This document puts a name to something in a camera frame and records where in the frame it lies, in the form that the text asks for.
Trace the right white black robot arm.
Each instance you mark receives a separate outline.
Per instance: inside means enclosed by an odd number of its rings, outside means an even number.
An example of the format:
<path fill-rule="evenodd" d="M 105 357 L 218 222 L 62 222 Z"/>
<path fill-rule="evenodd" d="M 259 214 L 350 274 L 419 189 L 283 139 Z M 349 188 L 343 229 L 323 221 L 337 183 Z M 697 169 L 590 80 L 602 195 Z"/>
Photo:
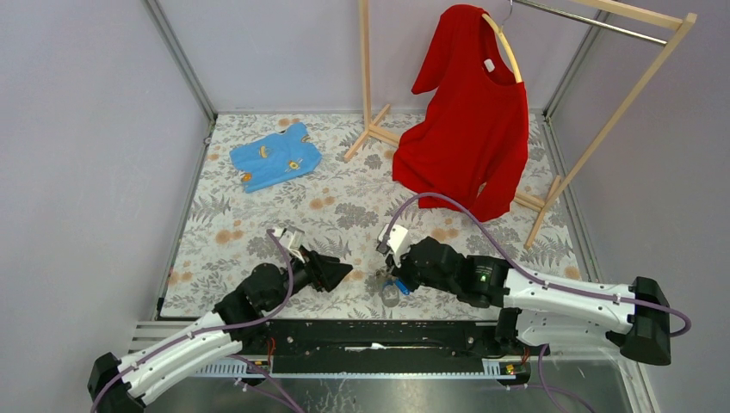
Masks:
<path fill-rule="evenodd" d="M 671 364 L 669 302 L 653 279 L 561 280 L 493 256 L 464 256 L 432 237 L 418 243 L 388 239 L 378 250 L 402 293 L 429 287 L 472 307 L 497 307 L 493 341 L 502 353 L 556 344 L 617 348 L 631 361 Z"/>

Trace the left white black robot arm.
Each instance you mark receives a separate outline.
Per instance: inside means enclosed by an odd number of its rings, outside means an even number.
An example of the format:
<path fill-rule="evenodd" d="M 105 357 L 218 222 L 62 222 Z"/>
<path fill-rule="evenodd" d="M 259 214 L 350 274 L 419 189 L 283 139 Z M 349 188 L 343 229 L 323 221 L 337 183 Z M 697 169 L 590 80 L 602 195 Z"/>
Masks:
<path fill-rule="evenodd" d="M 306 287 L 334 290 L 352 265 L 300 248 L 280 268 L 262 263 L 211 311 L 148 348 L 99 356 L 87 390 L 94 412 L 142 412 L 163 392 L 198 369 L 242 350 L 255 354 L 270 343 L 269 320 Z"/>

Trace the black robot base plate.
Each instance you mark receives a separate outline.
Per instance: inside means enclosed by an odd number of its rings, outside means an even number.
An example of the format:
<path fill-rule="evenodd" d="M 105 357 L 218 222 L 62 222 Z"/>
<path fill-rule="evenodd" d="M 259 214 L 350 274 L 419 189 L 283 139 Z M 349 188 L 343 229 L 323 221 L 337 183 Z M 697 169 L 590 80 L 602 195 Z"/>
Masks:
<path fill-rule="evenodd" d="M 528 377 L 541 346 L 496 322 L 281 319 L 238 354 L 279 376 Z"/>

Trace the blue key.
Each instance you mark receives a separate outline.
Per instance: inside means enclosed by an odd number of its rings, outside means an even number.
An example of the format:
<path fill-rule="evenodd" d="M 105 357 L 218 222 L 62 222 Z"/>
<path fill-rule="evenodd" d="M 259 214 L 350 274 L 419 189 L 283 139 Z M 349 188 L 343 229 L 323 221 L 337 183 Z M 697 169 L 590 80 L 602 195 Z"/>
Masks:
<path fill-rule="evenodd" d="M 409 295 L 411 293 L 411 290 L 401 279 L 395 279 L 393 284 L 400 290 L 402 294 Z"/>

